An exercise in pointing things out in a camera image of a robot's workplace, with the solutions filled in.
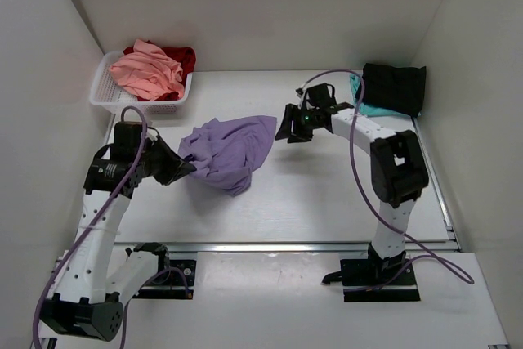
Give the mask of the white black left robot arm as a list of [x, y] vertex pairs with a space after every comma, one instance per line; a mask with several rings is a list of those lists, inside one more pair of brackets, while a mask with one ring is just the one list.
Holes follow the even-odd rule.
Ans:
[[109, 342], [126, 329], [128, 303], [145, 286], [172, 284], [178, 275], [185, 298], [187, 277], [174, 266], [165, 245], [141, 243], [127, 250], [124, 263], [110, 274], [109, 264], [120, 223], [134, 190], [147, 177], [168, 186], [195, 167], [160, 137], [102, 146], [84, 182], [82, 218], [70, 250], [57, 262], [33, 317], [33, 342], [40, 327], [55, 333]]

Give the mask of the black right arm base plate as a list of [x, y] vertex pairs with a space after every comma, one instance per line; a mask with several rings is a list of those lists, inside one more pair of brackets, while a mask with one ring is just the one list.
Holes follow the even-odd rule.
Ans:
[[338, 271], [328, 273], [323, 285], [342, 284], [344, 302], [420, 302], [421, 295], [410, 264], [378, 275], [367, 258], [340, 260]]

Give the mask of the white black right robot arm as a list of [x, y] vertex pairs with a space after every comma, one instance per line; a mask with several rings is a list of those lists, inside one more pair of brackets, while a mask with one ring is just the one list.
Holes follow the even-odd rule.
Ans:
[[370, 181], [380, 204], [379, 209], [368, 206], [378, 219], [378, 226], [356, 276], [365, 278], [372, 286], [385, 284], [406, 266], [405, 238], [410, 215], [428, 185], [417, 134], [384, 128], [343, 102], [311, 108], [287, 104], [275, 139], [289, 144], [308, 142], [313, 131], [320, 128], [349, 141], [352, 172], [356, 172], [356, 146], [370, 158]]

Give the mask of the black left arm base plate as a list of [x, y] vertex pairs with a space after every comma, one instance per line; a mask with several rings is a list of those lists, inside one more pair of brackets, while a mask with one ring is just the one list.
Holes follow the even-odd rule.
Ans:
[[135, 299], [192, 300], [197, 272], [197, 253], [169, 253], [169, 263], [159, 278], [141, 288]]

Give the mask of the purple t shirt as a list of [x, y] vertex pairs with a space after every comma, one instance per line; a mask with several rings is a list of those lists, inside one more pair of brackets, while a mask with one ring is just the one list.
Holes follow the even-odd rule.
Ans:
[[265, 162], [276, 133], [274, 116], [212, 119], [181, 139], [178, 154], [196, 167], [190, 175], [230, 196], [245, 192]]

